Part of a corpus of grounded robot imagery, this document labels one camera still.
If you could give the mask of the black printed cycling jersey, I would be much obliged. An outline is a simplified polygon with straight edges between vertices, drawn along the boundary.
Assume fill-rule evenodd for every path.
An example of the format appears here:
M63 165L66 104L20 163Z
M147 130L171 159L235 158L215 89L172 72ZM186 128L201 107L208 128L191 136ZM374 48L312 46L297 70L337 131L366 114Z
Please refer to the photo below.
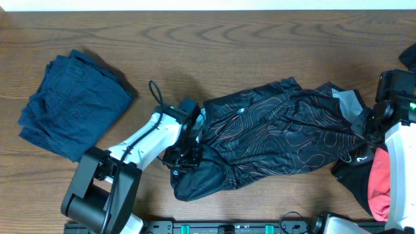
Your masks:
M174 196L189 202L337 160L369 161L373 151L352 130L364 108L355 90L331 83L303 89L293 78L208 100L201 162L191 172L172 173Z

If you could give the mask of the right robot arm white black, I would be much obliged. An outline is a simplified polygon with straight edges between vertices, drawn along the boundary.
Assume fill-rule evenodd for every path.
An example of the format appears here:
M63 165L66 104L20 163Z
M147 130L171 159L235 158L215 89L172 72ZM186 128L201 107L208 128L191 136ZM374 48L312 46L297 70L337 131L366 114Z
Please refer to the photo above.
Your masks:
M352 130L375 148L367 203L371 215L388 231L415 233L415 100L394 97L374 109L352 108Z

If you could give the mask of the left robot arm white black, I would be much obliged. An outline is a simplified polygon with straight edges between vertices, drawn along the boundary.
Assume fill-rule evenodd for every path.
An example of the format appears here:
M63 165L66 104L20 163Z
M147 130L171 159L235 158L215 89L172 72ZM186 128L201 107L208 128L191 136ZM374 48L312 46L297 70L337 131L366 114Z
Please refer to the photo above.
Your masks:
M140 233L133 214L143 171L164 153L174 172L195 170L202 157L196 122L201 109L184 100L178 107L155 108L149 122L123 142L85 151L62 201L61 213L92 233Z

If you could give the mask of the black garment in pile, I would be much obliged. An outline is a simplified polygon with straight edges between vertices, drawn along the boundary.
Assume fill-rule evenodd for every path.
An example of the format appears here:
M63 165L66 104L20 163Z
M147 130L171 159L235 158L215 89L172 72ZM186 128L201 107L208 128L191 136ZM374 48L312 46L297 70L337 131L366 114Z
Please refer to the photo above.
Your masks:
M350 162L338 159L331 169L331 174L353 194L356 201L370 216L372 213L367 193L374 156L375 149L365 146L353 152Z

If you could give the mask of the red garment in pile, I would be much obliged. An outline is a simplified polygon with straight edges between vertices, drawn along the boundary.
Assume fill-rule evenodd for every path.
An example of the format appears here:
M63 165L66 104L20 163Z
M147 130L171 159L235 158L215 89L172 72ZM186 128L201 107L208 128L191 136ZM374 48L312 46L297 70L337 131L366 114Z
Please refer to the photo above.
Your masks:
M368 184L368 203L375 220L386 222L389 217L391 201L391 178L389 154L385 150L376 150Z

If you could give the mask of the black garment at right edge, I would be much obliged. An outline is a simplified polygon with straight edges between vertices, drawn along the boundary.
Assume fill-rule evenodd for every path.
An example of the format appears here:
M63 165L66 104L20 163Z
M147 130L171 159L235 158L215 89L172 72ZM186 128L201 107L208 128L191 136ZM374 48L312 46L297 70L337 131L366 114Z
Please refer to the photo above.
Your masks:
M416 67L416 44L409 46L398 57L399 61L411 72Z

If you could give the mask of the folded navy blue shirt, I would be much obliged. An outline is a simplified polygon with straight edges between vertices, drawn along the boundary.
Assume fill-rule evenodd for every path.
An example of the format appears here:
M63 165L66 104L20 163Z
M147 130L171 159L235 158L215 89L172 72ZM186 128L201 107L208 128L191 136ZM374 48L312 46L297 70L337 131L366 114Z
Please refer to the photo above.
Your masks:
M129 108L133 96L119 77L84 53L59 55L21 112L21 138L73 162Z

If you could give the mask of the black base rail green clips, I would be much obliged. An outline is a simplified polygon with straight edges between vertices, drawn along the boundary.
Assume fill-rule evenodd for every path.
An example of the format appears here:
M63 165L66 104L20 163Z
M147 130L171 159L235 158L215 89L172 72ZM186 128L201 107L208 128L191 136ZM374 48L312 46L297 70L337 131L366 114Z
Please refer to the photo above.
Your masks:
M323 233L326 219L319 215L315 222L301 217L285 217L277 222L173 222L149 221L139 234L282 234Z

